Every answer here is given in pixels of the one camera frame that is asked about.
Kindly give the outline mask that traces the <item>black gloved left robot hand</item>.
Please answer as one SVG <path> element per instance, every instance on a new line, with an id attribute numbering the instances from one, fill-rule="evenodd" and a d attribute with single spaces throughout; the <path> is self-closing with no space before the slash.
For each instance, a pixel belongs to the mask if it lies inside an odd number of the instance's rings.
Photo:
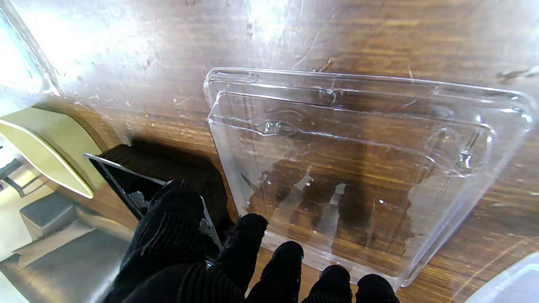
<path id="1" fill-rule="evenodd" d="M 200 230 L 204 203 L 184 180 L 153 197 L 123 257 L 106 303 L 297 303 L 304 250 L 282 243 L 248 291 L 268 222 L 241 217 L 212 266 Z"/>

